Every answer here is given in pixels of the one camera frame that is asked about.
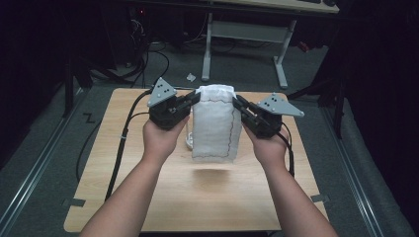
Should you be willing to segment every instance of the folded fabric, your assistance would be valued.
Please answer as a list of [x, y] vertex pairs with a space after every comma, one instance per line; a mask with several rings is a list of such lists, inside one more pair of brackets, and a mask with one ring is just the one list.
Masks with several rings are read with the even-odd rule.
[[202, 162], [233, 162], [241, 132], [241, 114], [232, 105], [234, 88], [202, 86], [201, 100], [194, 105], [192, 158]]

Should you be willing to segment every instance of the desk top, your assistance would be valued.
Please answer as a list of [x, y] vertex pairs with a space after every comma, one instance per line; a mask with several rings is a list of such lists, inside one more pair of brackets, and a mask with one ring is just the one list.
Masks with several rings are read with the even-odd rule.
[[[128, 111], [142, 89], [117, 89], [106, 110], [75, 198], [84, 206], [71, 206], [64, 223], [68, 232], [79, 232], [103, 204], [117, 157]], [[178, 95], [188, 91], [179, 91]], [[257, 102], [269, 93], [237, 93]], [[141, 100], [136, 113], [147, 112]], [[126, 148], [115, 188], [142, 155], [142, 126], [148, 115], [129, 125]], [[308, 196], [319, 194], [301, 138], [292, 117], [284, 117], [293, 136], [295, 179]], [[186, 130], [161, 171], [142, 231], [247, 231], [281, 229], [268, 183], [256, 160], [250, 139], [240, 135], [233, 164], [196, 163], [185, 144]], [[316, 206], [327, 217], [322, 202]]]
[[280, 8], [316, 13], [338, 13], [337, 6], [329, 7], [323, 2], [310, 3], [298, 0], [211, 0], [219, 3], [243, 4], [258, 7]]

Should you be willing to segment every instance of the mounting plate with holes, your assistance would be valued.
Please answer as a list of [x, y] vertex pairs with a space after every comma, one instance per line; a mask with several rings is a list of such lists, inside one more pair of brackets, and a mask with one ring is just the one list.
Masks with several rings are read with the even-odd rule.
[[292, 117], [304, 117], [304, 112], [294, 107], [292, 104], [279, 97], [276, 93], [257, 103], [262, 110], [273, 115], [283, 115]]
[[153, 92], [151, 93], [147, 106], [153, 107], [171, 97], [174, 97], [176, 94], [176, 89], [160, 77], [154, 85]]

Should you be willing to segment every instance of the human arm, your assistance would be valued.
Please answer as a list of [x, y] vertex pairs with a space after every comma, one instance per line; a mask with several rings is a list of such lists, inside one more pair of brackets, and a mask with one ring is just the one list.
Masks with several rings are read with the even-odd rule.
[[143, 127], [144, 153], [108, 200], [93, 215], [80, 236], [138, 236], [144, 223], [160, 170], [174, 151], [188, 118], [171, 130], [148, 120]]
[[286, 144], [278, 137], [259, 139], [244, 126], [264, 169], [281, 227], [286, 236], [338, 236], [305, 194], [285, 164]]

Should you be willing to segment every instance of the gray floor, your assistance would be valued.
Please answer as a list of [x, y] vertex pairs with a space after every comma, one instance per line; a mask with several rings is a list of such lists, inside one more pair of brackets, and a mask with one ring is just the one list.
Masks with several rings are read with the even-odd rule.
[[[255, 42], [245, 43], [260, 45]], [[157, 43], [152, 49], [162, 46], [163, 44]], [[201, 44], [190, 44], [190, 47], [185, 47], [183, 50], [167, 45], [161, 51], [170, 59], [169, 70], [164, 78], [173, 86], [179, 87], [197, 88], [208, 83], [219, 83], [234, 86], [236, 91], [275, 91], [290, 94], [310, 84], [327, 52], [327, 48], [321, 48], [304, 53], [298, 48], [291, 47], [284, 61], [290, 87], [284, 91], [279, 88], [271, 57], [275, 54], [276, 48], [278, 46], [274, 44], [258, 48], [241, 45], [229, 52], [218, 52], [229, 50], [229, 46], [215, 46], [216, 51], [212, 54], [211, 80], [204, 83], [199, 79], [203, 62]], [[160, 54], [149, 53], [149, 62], [145, 70], [147, 85], [164, 71], [166, 64], [166, 60]], [[189, 73], [196, 75], [198, 79], [194, 82], [187, 81]], [[55, 149], [49, 156], [50, 160], [41, 178], [36, 181], [30, 197], [23, 208], [17, 210], [18, 217], [16, 220], [11, 220], [13, 225], [10, 225], [11, 228], [6, 231], [10, 236], [77, 235], [63, 230], [63, 222], [69, 208], [65, 200], [72, 198], [75, 193], [76, 169], [83, 170], [94, 136], [82, 153], [80, 167], [76, 167], [83, 143], [103, 117], [111, 94], [118, 87], [121, 85], [96, 80], [90, 91], [77, 96], [77, 98], [85, 96], [85, 99], [81, 101], [62, 137], [57, 141]], [[335, 145], [333, 134], [328, 129], [329, 123], [324, 119], [324, 110], [333, 110], [333, 108], [319, 109], [315, 99], [313, 96], [304, 96], [292, 103], [306, 114], [296, 122], [320, 192], [330, 198], [325, 203], [330, 221], [340, 236], [370, 236], [368, 225], [344, 175], [339, 150]], [[8, 213], [9, 204], [61, 122], [63, 105], [63, 90], [60, 90], [34, 122], [31, 132], [14, 157], [0, 172], [1, 213]], [[93, 122], [88, 121], [87, 114], [91, 115], [90, 121]], [[382, 231], [382, 235], [377, 236], [414, 236], [371, 159], [348, 104], [345, 106], [342, 132], [343, 142], [354, 169], [377, 216]], [[3, 226], [5, 219], [1, 220], [0, 227]]]

